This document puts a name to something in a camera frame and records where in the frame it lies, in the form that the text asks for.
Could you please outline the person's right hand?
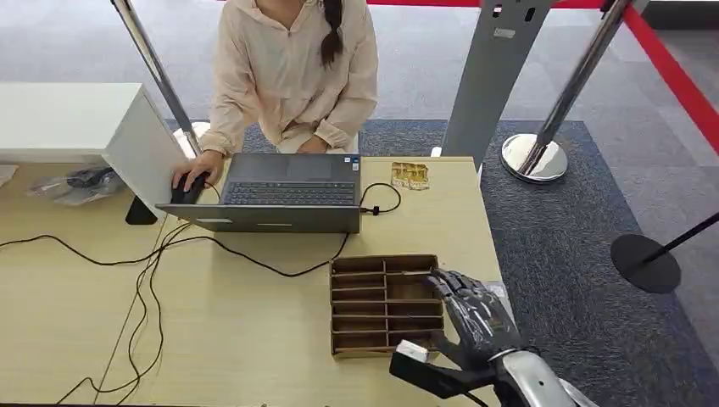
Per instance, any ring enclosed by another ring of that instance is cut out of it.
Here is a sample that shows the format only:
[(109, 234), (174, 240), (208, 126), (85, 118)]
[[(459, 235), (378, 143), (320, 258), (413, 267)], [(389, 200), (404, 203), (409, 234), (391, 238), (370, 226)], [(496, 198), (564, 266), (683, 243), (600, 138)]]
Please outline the person's right hand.
[(205, 182), (211, 186), (215, 185), (224, 170), (225, 158), (223, 153), (214, 150), (203, 151), (196, 158), (174, 169), (171, 186), (181, 187), (183, 191), (188, 192), (194, 180), (203, 173), (208, 173)]

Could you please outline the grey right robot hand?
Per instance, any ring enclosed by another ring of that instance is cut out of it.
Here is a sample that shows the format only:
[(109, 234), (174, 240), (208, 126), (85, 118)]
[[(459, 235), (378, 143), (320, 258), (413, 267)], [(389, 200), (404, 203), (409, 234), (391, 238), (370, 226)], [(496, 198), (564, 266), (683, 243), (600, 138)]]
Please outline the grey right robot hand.
[(432, 334), (434, 347), (461, 369), (481, 369), (524, 341), (499, 297), (480, 281), (455, 270), (435, 269), (426, 279), (443, 301), (459, 341)]

